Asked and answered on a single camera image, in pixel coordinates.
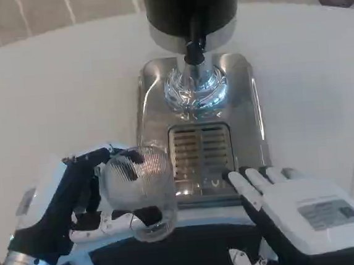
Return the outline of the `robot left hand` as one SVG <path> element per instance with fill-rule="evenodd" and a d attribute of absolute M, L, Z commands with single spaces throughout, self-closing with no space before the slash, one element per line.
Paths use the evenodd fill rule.
<path fill-rule="evenodd" d="M 7 253 L 56 265 L 75 244 L 100 242 L 158 225 L 163 218 L 157 206 L 115 209 L 110 214 L 97 210 L 101 196 L 95 169 L 114 155 L 143 164 L 143 157 L 134 149 L 110 144 L 49 163 L 48 173 L 21 201 L 19 223 Z"/>

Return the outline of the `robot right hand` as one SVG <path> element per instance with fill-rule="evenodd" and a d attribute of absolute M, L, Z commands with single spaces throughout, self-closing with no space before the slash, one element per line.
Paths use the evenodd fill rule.
<path fill-rule="evenodd" d="M 272 166 L 222 178 L 262 236 L 258 259 L 232 248 L 233 265 L 354 265 L 354 199 L 334 182 Z"/>

